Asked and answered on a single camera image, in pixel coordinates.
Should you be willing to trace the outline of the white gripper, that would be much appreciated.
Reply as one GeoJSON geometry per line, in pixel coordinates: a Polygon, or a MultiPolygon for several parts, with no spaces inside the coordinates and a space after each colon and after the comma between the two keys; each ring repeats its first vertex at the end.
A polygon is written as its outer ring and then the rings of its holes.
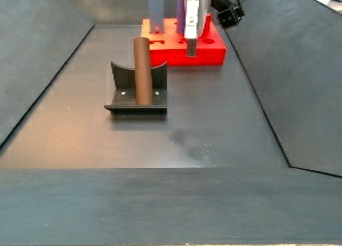
{"type": "Polygon", "coordinates": [[[197,10],[199,4],[208,6],[209,0],[185,0],[184,38],[186,39],[186,56],[196,55],[197,10]]]}

